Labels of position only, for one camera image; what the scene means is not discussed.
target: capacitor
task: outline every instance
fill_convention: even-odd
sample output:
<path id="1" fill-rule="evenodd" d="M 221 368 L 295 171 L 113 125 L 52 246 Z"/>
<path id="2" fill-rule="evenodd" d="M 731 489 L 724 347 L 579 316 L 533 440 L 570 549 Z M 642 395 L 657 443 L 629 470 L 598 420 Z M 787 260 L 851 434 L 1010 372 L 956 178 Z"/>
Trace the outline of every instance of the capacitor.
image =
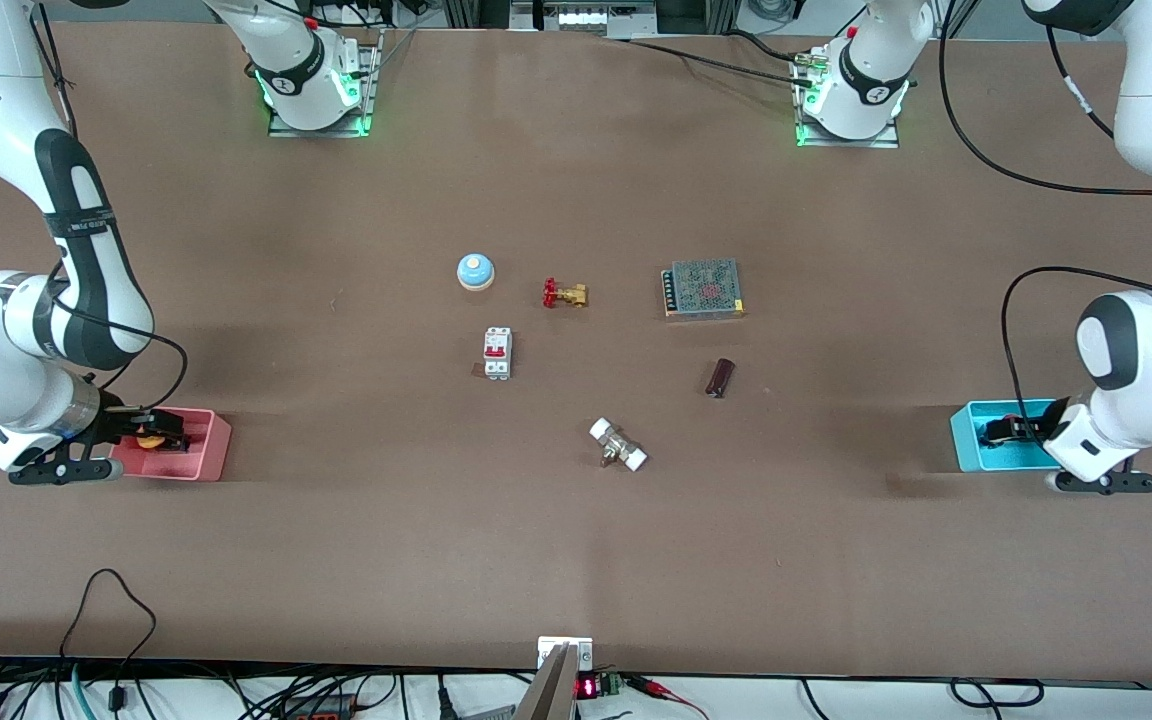
<path id="1" fill-rule="evenodd" d="M 714 365 L 714 374 L 708 378 L 708 386 L 705 386 L 705 395 L 710 397 L 721 397 L 727 393 L 727 382 L 732 380 L 732 371 L 736 369 L 736 363 L 732 363 L 726 357 L 719 357 Z"/>

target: black cable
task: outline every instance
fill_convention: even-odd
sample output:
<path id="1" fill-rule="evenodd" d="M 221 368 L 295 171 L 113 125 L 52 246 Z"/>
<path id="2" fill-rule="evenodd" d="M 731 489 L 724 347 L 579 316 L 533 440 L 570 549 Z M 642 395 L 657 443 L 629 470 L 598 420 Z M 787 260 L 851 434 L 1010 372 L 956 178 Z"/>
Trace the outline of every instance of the black cable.
<path id="1" fill-rule="evenodd" d="M 1024 392 L 1021 392 L 1020 388 L 1020 374 L 1016 373 L 1016 361 L 1011 356 L 1011 339 L 1009 336 L 1009 332 L 1007 332 L 1007 309 L 1011 305 L 1011 293 L 1016 290 L 1016 286 L 1020 286 L 1021 281 L 1024 281 L 1025 278 L 1037 275 L 1039 273 L 1068 273 L 1071 275 L 1084 275 L 1101 279 L 1102 281 L 1130 286 L 1138 288 L 1138 290 L 1152 291 L 1152 285 L 1150 283 L 1134 281 L 1131 278 L 1123 278 L 1111 273 L 1102 273 L 1100 270 L 1071 268 L 1071 266 L 1068 265 L 1043 265 L 1040 268 L 1025 270 L 1024 273 L 1016 275 L 1016 278 L 1011 280 L 1011 283 L 1007 286 L 1007 291 L 1002 295 L 1000 320 L 998 320 L 998 324 L 1000 324 L 1002 329 L 1002 354 L 1007 359 L 1007 372 L 1011 374 L 1011 391 L 1014 391 L 1016 395 L 1016 406 L 1018 406 L 1020 409 L 1020 418 L 1023 420 L 1025 432 L 1028 432 L 1030 439 L 1034 439 L 1034 441 L 1037 441 L 1037 438 L 1033 438 L 1033 427 L 1030 425 L 1029 414 L 1025 411 Z"/>
<path id="2" fill-rule="evenodd" d="M 1092 108 L 1092 104 L 1083 97 L 1083 91 L 1078 89 L 1078 83 L 1074 82 L 1074 77 L 1070 76 L 1069 69 L 1064 68 L 1064 59 L 1061 58 L 1060 47 L 1056 45 L 1056 31 L 1055 28 L 1047 26 L 1047 46 L 1052 51 L 1052 60 L 1056 63 L 1056 70 L 1060 73 L 1060 77 L 1064 81 L 1064 85 L 1069 88 L 1070 94 L 1074 94 L 1074 99 L 1078 100 L 1078 105 L 1083 108 L 1083 113 L 1087 115 L 1089 120 L 1092 120 L 1094 124 L 1105 136 L 1114 141 L 1114 129 L 1101 120 L 1100 115 L 1096 114 L 1096 109 Z"/>
<path id="3" fill-rule="evenodd" d="M 797 85 L 801 88 L 811 88 L 812 83 L 804 78 L 794 78 L 790 76 L 778 76 L 774 73 L 764 73 L 763 70 L 756 70 L 753 68 L 742 68 L 740 65 L 723 63 L 723 61 L 713 60 L 708 58 L 702 58 L 700 55 L 692 55 L 691 53 L 684 53 L 682 50 L 674 50 L 673 47 L 664 47 L 660 45 L 652 45 L 650 41 L 628 41 L 624 40 L 626 45 L 632 45 L 634 47 L 647 47 L 649 50 L 657 50 L 659 53 L 667 53 L 669 55 L 675 55 L 684 60 L 695 60 L 698 63 L 713 65 L 715 68 L 722 68 L 725 70 L 732 70 L 732 73 L 744 73 L 748 76 L 760 77 L 765 79 L 774 79 L 776 82 L 787 82 L 790 85 Z"/>
<path id="4" fill-rule="evenodd" d="M 61 263 L 56 263 L 56 265 L 54 266 L 54 268 L 51 268 L 51 273 L 47 274 L 47 281 L 44 285 L 44 287 L 51 287 L 51 281 L 54 281 L 54 279 L 56 279 L 56 273 L 60 272 L 60 268 L 61 268 Z M 145 332 L 145 331 L 142 331 L 141 328 L 134 328 L 134 327 L 131 327 L 131 325 L 123 325 L 122 323 L 114 323 L 113 320 L 106 320 L 104 318 L 97 318 L 96 314 L 83 313 L 82 310 L 78 310 L 75 306 L 66 305 L 63 302 L 61 302 L 60 301 L 60 290 L 58 290 L 58 291 L 50 291 L 50 300 L 51 300 L 51 304 L 52 305 L 60 306 L 60 309 L 65 310 L 66 313 L 76 316 L 76 318 L 82 318 L 83 320 L 88 320 L 88 323 L 99 324 L 99 325 L 101 325 L 103 327 L 106 327 L 106 328 L 112 328 L 112 329 L 115 329 L 115 331 L 123 331 L 123 332 L 127 332 L 127 333 L 132 333 L 135 336 L 150 338 L 151 341 L 160 342 L 160 343 L 166 344 L 169 348 L 172 348 L 172 350 L 177 351 L 177 355 L 180 356 L 180 370 L 177 372 L 177 378 L 175 378 L 175 382 L 173 382 L 172 387 L 169 387 L 168 391 L 166 391 L 164 393 L 162 397 L 159 397 L 159 400 L 157 400 L 156 402 L 151 402 L 151 404 L 142 406 L 142 407 L 146 407 L 146 409 L 151 409 L 151 407 L 162 406 L 164 402 L 170 400 L 170 397 L 173 395 L 175 395 L 175 391 L 177 391 L 177 388 L 180 387 L 180 384 L 184 381 L 184 376 L 185 376 L 185 373 L 189 370 L 189 354 L 184 350 L 184 347 L 180 347 L 179 342 L 175 342 L 174 340 L 172 340 L 172 338 L 164 338 L 164 336 L 160 336 L 160 334 L 157 334 L 157 333 Z M 115 379 L 118 379 L 118 376 L 123 374 L 123 370 L 126 370 L 126 369 L 127 369 L 127 365 L 123 365 L 123 367 L 120 369 L 119 372 L 114 374 L 114 378 L 111 378 L 109 381 L 106 382 L 106 386 L 108 386 L 109 382 L 114 382 Z"/>
<path id="5" fill-rule="evenodd" d="M 861 8 L 856 10 L 856 14 L 851 15 L 851 18 L 848 20 L 846 23 L 842 23 L 842 26 L 839 28 L 838 32 L 833 33 L 833 36 L 839 37 L 840 35 L 847 32 L 847 28 L 851 26 L 851 23 L 856 22 L 856 18 L 858 18 L 861 15 L 864 15 L 865 10 L 867 9 L 869 9 L 869 3 L 862 5 Z"/>
<path id="6" fill-rule="evenodd" d="M 229 675 L 229 688 L 233 688 L 234 692 L 238 694 L 238 700 L 243 702 L 243 708 L 251 710 L 252 702 L 247 698 L 247 694 L 243 692 L 243 687 L 238 684 L 238 679 L 234 677 L 234 670 L 228 669 L 227 667 L 227 669 L 225 669 L 225 673 L 228 673 Z"/>
<path id="7" fill-rule="evenodd" d="M 773 47 L 763 41 L 761 37 L 756 36 L 755 33 L 751 32 L 742 31 L 742 29 L 740 28 L 733 28 L 730 29 L 730 31 L 723 32 L 723 35 L 730 37 L 740 37 L 744 38 L 744 40 L 752 41 L 755 47 L 758 47 L 758 50 L 761 51 L 764 55 L 770 55 L 772 58 L 775 58 L 776 60 L 783 60 L 787 63 L 791 63 L 794 61 L 795 55 L 803 55 L 803 53 L 781 53 L 781 51 L 773 50 Z"/>
<path id="8" fill-rule="evenodd" d="M 958 691 L 958 684 L 972 685 L 972 688 L 977 689 L 977 692 L 980 694 L 980 697 L 984 698 L 984 702 L 972 702 L 963 697 L 963 694 Z M 986 687 L 984 687 L 984 684 L 980 684 L 978 680 L 973 679 L 950 679 L 950 694 L 952 696 L 954 696 L 954 700 L 961 703 L 961 705 L 965 705 L 975 710 L 992 710 L 995 720 L 1002 720 L 1002 710 L 1033 707 L 1038 705 L 1039 702 L 1043 702 L 1044 697 L 1047 697 L 1047 688 L 1043 687 L 1043 683 L 1039 682 L 1039 680 L 1033 680 L 1032 683 L 1024 683 L 1024 685 L 1030 688 L 1037 688 L 1038 694 L 1034 694 L 1034 697 L 1028 698 L 1028 700 L 1017 700 L 1017 702 L 995 700 L 995 697 L 993 697 L 992 694 L 987 691 Z"/>
<path id="9" fill-rule="evenodd" d="M 33 694 L 38 691 L 38 688 L 41 687 L 41 683 L 44 683 L 46 677 L 47 676 L 45 674 L 40 675 L 31 685 L 29 685 L 29 691 L 24 694 L 23 698 L 20 698 L 20 705 L 12 712 L 12 715 L 8 715 L 8 720 L 20 720 L 21 717 L 24 717 L 24 711 L 29 707 L 29 698 L 33 697 Z"/>
<path id="10" fill-rule="evenodd" d="M 51 74 L 51 85 L 56 89 L 60 94 L 60 104 L 65 106 L 65 119 L 69 123 L 69 135 L 74 137 L 75 141 L 78 139 L 78 120 L 74 118 L 74 108 L 69 104 L 69 85 L 73 85 L 68 79 L 65 78 L 65 69 L 60 67 L 60 53 L 56 51 L 56 38 L 51 35 L 51 22 L 47 18 L 47 6 L 44 3 L 38 3 L 38 17 L 41 18 L 41 28 L 47 36 L 47 45 L 51 47 L 51 56 L 47 56 L 46 51 L 41 46 L 41 37 L 38 35 L 38 26 L 32 20 L 29 20 L 29 29 L 33 31 L 33 40 L 38 44 L 38 54 L 41 55 L 41 60 L 47 66 L 47 73 Z"/>
<path id="11" fill-rule="evenodd" d="M 308 689 L 321 683 L 325 679 L 332 679 L 334 669 L 328 669 L 326 673 L 317 673 L 314 675 L 298 675 L 291 681 L 288 687 L 283 688 L 282 691 L 275 691 L 266 696 L 264 700 L 252 703 L 252 707 L 244 711 L 242 715 L 238 715 L 238 720 L 256 720 L 260 714 L 274 715 L 274 707 L 280 705 L 280 703 L 289 700 L 289 698 L 296 696 L 297 692 L 306 691 Z M 282 715 L 282 710 L 278 711 L 276 715 Z"/>
<path id="12" fill-rule="evenodd" d="M 134 602 L 134 605 L 136 605 L 137 607 L 141 607 L 141 609 L 143 612 L 145 612 L 145 615 L 147 616 L 147 619 L 150 619 L 150 629 L 147 629 L 147 631 L 145 632 L 145 637 L 142 637 L 141 642 L 136 643 L 136 646 L 132 647 L 131 652 L 128 652 L 127 655 L 123 657 L 123 661 L 119 662 L 118 669 L 115 669 L 115 673 L 114 673 L 114 688 L 119 689 L 120 688 L 119 683 L 120 683 L 120 680 L 122 679 L 123 669 L 127 667 L 128 662 L 130 662 L 132 660 L 132 657 L 136 655 L 137 652 L 141 652 L 142 647 L 145 647 L 145 643 L 150 642 L 151 637 L 154 637 L 154 630 L 159 626 L 159 617 L 157 617 L 157 615 L 154 614 L 154 611 L 150 609 L 150 606 L 145 605 L 145 602 L 142 601 L 141 598 L 136 597 L 136 593 L 132 592 L 131 588 L 127 586 L 127 579 L 123 579 L 123 575 L 120 575 L 118 573 L 118 570 L 114 570 L 113 568 L 101 568 L 100 570 L 96 570 L 94 573 L 92 573 L 90 575 L 90 577 L 88 577 L 88 583 L 83 588 L 83 596 L 78 600 L 78 611 L 74 612 L 74 620 L 70 621 L 69 628 L 65 629 L 65 637 L 60 638 L 60 647 L 56 650 L 56 657 L 59 657 L 59 659 L 60 659 L 61 662 L 65 661 L 65 646 L 68 646 L 69 638 L 73 637 L 74 629 L 76 629 L 77 626 L 78 626 L 78 620 L 82 620 L 83 609 L 84 609 L 84 607 L 88 606 L 88 597 L 91 594 L 92 585 L 96 583 L 96 578 L 99 578 L 99 577 L 101 577 L 101 575 L 105 575 L 105 574 L 113 575 L 114 579 L 118 579 L 119 586 L 123 589 L 123 594 L 127 596 L 128 600 L 131 600 Z M 58 711 L 60 710 L 60 677 L 59 677 L 59 670 L 58 670 L 58 679 L 56 679 L 56 710 Z M 118 710 L 114 711 L 114 717 L 116 719 L 116 717 L 118 717 Z"/>
<path id="13" fill-rule="evenodd" d="M 366 677 L 362 680 L 362 683 L 358 684 L 358 689 L 356 689 L 356 691 L 353 691 L 353 705 L 355 706 L 355 710 L 358 712 L 384 705 L 386 700 L 388 700 L 391 697 L 394 696 L 394 691 L 397 691 L 397 674 L 389 675 L 391 680 L 389 691 L 385 692 L 385 695 L 380 697 L 380 700 L 371 703 L 361 703 L 358 702 L 358 694 L 362 692 L 362 685 L 366 684 L 367 680 L 370 679 L 371 675 L 366 675 Z"/>
<path id="14" fill-rule="evenodd" d="M 950 0 L 950 2 L 946 6 L 945 17 L 948 18 L 952 16 L 952 14 L 954 13 L 954 5 L 956 2 L 957 0 Z M 1116 188 L 1116 187 L 1083 187 L 1076 184 L 1043 181 L 1043 179 L 1032 179 L 1030 176 L 1024 176 L 1024 174 L 1017 173 L 1015 170 L 1007 169 L 1002 167 L 1002 165 L 991 160 L 988 156 L 984 154 L 984 152 L 982 152 L 979 147 L 975 145 L 972 138 L 968 137 L 967 132 L 963 131 L 963 126 L 961 126 L 961 123 L 958 122 L 957 115 L 954 114 L 954 106 L 952 106 L 950 103 L 950 86 L 948 86 L 948 83 L 946 82 L 945 77 L 945 50 L 948 44 L 946 35 L 947 35 L 946 32 L 943 31 L 941 32 L 940 51 L 938 51 L 937 54 L 938 68 L 940 68 L 941 73 L 941 100 L 945 104 L 945 114 L 950 120 L 950 124 L 954 126 L 954 132 L 958 136 L 960 141 L 963 141 L 963 145 L 965 145 L 968 150 L 972 151 L 975 158 L 986 164 L 990 169 L 1005 174 L 1005 176 L 1009 179 L 1015 179 L 1015 181 L 1033 184 L 1037 187 L 1044 187 L 1047 188 L 1047 190 L 1059 190 L 1062 192 L 1078 192 L 1082 195 L 1126 195 L 1126 196 L 1152 197 L 1152 190 L 1126 190 L 1124 188 Z"/>
<path id="15" fill-rule="evenodd" d="M 52 700 L 56 703 L 56 717 L 59 720 L 65 720 L 65 707 L 60 705 L 60 679 L 65 675 L 65 659 L 56 662 L 56 675 L 51 680 L 52 689 Z"/>
<path id="16" fill-rule="evenodd" d="M 120 367 L 118 372 L 115 372 L 113 376 L 109 376 L 109 378 L 106 379 L 105 382 L 100 384 L 100 388 L 108 389 L 112 384 L 118 382 L 118 379 L 123 377 L 123 373 L 127 372 L 127 369 L 131 367 L 131 365 L 132 365 L 131 363 L 128 363 L 127 365 Z"/>
<path id="17" fill-rule="evenodd" d="M 1069 70 L 1064 68 L 1064 59 L 1060 56 L 1060 47 L 1056 46 L 1056 32 L 1052 26 L 1047 26 L 1047 46 L 1051 47 L 1052 60 L 1056 61 L 1056 69 L 1060 70 L 1061 79 L 1064 79 L 1064 84 L 1069 86 L 1069 90 L 1074 93 L 1075 99 L 1078 99 L 1079 106 L 1082 106 L 1084 113 L 1087 114 L 1087 119 L 1092 120 L 1092 123 L 1096 127 L 1101 128 L 1101 132 L 1105 132 L 1106 136 L 1114 137 L 1114 131 L 1112 131 L 1109 126 L 1105 124 L 1105 120 L 1101 120 L 1100 115 L 1096 114 L 1096 109 L 1092 109 L 1092 105 L 1087 104 L 1087 99 L 1084 99 L 1083 92 L 1075 90 L 1078 85 L 1076 85 L 1074 78 L 1069 76 Z"/>
<path id="18" fill-rule="evenodd" d="M 820 710 L 819 703 L 814 700 L 812 685 L 808 683 L 808 679 L 799 679 L 799 682 L 803 683 L 803 691 L 808 694 L 808 702 L 812 703 L 812 711 L 817 714 L 817 717 L 819 717 L 820 720 L 829 720 L 829 717 L 824 714 L 824 711 Z"/>
<path id="19" fill-rule="evenodd" d="M 145 688 L 141 687 L 141 675 L 134 676 L 134 682 L 136 682 L 136 694 L 141 696 L 141 705 L 145 706 L 145 714 L 150 717 L 150 720 L 159 720 L 159 717 L 154 714 L 154 707 L 150 706 L 150 698 L 145 697 Z"/>
<path id="20" fill-rule="evenodd" d="M 407 675 L 397 675 L 397 694 L 403 702 L 403 720 L 412 720 L 407 712 Z"/>

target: brown tabletop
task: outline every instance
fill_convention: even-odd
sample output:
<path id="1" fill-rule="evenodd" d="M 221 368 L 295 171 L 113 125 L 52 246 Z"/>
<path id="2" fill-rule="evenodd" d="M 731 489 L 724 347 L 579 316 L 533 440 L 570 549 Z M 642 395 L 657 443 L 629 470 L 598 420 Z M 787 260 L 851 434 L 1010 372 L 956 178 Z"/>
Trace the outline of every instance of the brown tabletop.
<path id="1" fill-rule="evenodd" d="M 1016 273 L 1152 281 L 1152 200 L 984 168 L 931 50 L 902 149 L 861 151 L 796 149 L 783 86 L 577 33 L 417 35 L 369 141 L 266 138 L 222 26 L 58 36 L 159 329 L 191 353 L 174 404 L 234 438 L 209 486 L 0 475 L 0 653 L 54 652 L 108 564 L 159 614 L 147 655 L 528 666 L 536 635 L 569 632 L 650 670 L 1152 680 L 1152 497 L 956 473 L 947 424 L 1009 393 Z M 1152 187 L 1043 45 L 950 52 L 998 160 Z M 1109 118 L 1121 48 L 1068 55 Z M 497 263 L 482 295 L 454 278 L 470 251 Z M 659 270 L 714 256 L 740 260 L 749 316 L 664 323 Z M 54 259 L 0 181 L 0 270 Z M 589 308 L 545 310 L 550 275 Z M 1087 387 L 1071 331 L 1107 290 L 1021 294 L 1030 396 Z M 517 333 L 509 382 L 471 376 L 493 324 Z M 719 356 L 737 369 L 715 401 Z M 174 372 L 156 347 L 116 387 L 147 401 Z M 652 455 L 639 473 L 599 469 L 604 415 Z M 89 611 L 73 652 L 143 632 L 113 584 Z"/>

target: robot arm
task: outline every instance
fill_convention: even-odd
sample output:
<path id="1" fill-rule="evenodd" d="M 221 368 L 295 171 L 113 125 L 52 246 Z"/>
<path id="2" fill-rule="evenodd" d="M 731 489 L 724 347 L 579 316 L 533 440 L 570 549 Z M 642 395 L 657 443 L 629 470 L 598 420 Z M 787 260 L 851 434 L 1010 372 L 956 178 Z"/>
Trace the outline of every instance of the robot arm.
<path id="1" fill-rule="evenodd" d="M 265 0 L 204 0 L 243 44 L 271 108 L 291 128 L 316 131 L 335 123 L 362 97 L 349 73 L 358 73 L 358 43 Z"/>
<path id="2" fill-rule="evenodd" d="M 1024 0 L 1030 18 L 1082 35 L 1112 26 L 1128 61 L 1115 113 L 1115 145 L 1152 176 L 1152 0 Z M 1071 401 L 1043 447 L 1085 483 L 1152 447 L 1152 291 L 1115 291 L 1079 318 L 1079 356 L 1096 389 Z"/>
<path id="3" fill-rule="evenodd" d="M 1152 447 L 1152 293 L 1097 297 L 1079 318 L 1078 351 L 1091 396 L 1070 402 L 1043 448 L 1083 482 Z"/>
<path id="4" fill-rule="evenodd" d="M 33 50 L 28 8 L 0 0 L 0 177 L 44 214 L 69 276 L 67 306 L 149 332 L 154 317 L 132 276 L 109 199 L 91 156 L 52 108 Z M 112 370 L 145 347 L 136 334 L 55 309 L 46 278 L 18 285 L 6 311 L 13 342 L 31 355 Z"/>
<path id="5" fill-rule="evenodd" d="M 870 1 L 855 36 L 813 51 L 828 59 L 828 70 L 804 101 L 804 113 L 847 141 L 877 136 L 900 112 L 909 71 L 934 24 L 927 0 Z"/>
<path id="6" fill-rule="evenodd" d="M 112 370 L 146 344 L 108 323 L 151 332 L 109 199 L 91 156 L 47 94 L 26 3 L 0 0 L 0 177 L 26 194 L 60 247 L 68 281 L 0 272 L 0 468 L 20 470 L 91 427 L 113 396 L 60 361 Z M 55 306 L 58 296 L 78 313 Z"/>

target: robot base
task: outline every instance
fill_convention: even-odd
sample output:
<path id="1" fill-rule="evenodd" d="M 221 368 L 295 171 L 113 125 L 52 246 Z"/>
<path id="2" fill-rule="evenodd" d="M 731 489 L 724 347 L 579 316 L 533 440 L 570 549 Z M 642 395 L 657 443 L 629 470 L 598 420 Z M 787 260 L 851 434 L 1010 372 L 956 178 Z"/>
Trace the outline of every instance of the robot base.
<path id="1" fill-rule="evenodd" d="M 813 47 L 812 53 L 824 53 L 824 47 Z M 801 68 L 796 63 L 790 63 L 790 76 L 805 78 L 817 83 L 823 81 L 823 69 L 818 67 Z M 803 106 L 814 104 L 818 94 L 817 88 L 794 86 L 794 137 L 799 147 L 872 147 L 879 150 L 895 150 L 900 147 L 900 137 L 896 134 L 896 119 L 888 120 L 887 127 L 877 136 L 864 138 L 864 141 L 848 141 L 838 137 L 833 132 L 824 129 L 819 120 L 804 113 Z"/>
<path id="2" fill-rule="evenodd" d="M 270 111 L 270 137 L 367 137 L 371 135 L 371 115 L 376 109 L 376 88 L 380 82 L 380 54 L 384 35 L 376 45 L 357 45 L 347 41 L 346 71 L 338 75 L 340 94 L 349 103 L 357 101 L 336 122 L 319 129 L 298 129 L 283 122 L 278 113 Z M 266 106 L 273 106 L 265 96 Z"/>

